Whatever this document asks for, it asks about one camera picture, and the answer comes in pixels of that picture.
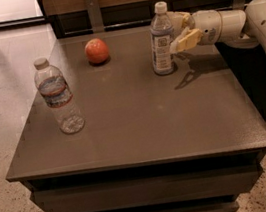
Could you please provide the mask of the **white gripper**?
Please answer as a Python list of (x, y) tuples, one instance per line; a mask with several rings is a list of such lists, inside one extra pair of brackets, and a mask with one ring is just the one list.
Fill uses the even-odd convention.
[[(173, 33), (180, 35), (170, 44), (171, 54), (180, 53), (199, 45), (215, 44), (220, 38), (222, 17), (215, 10), (197, 11), (193, 15), (188, 12), (167, 13), (173, 27)], [(187, 22), (194, 29), (184, 29)]]

